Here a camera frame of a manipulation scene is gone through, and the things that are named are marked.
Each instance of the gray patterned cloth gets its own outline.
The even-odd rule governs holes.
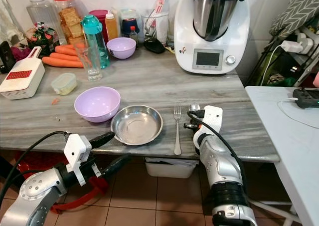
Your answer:
[[[318,13],[319,0],[290,0],[287,10],[273,20],[269,33],[284,40]]]

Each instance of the purple bowl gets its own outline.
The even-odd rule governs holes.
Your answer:
[[[87,121],[99,123],[111,119],[119,109],[120,94],[113,88],[100,86],[81,93],[74,102],[75,111]]]
[[[136,42],[131,38],[119,37],[106,43],[106,47],[112,56],[118,59],[127,59],[133,55]]]

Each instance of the grater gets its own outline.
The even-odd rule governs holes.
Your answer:
[[[36,46],[23,60],[18,61],[0,85],[0,93],[9,100],[32,97],[44,75],[42,61],[38,59],[42,48]]]

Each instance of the stainless steel plate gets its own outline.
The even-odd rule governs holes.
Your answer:
[[[146,105],[132,105],[119,111],[112,119],[115,138],[127,145],[143,145],[155,139],[163,128],[159,112]]]

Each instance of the food processor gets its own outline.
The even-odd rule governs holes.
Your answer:
[[[246,0],[180,0],[174,22],[178,64],[193,73],[232,71],[244,54],[249,23]]]

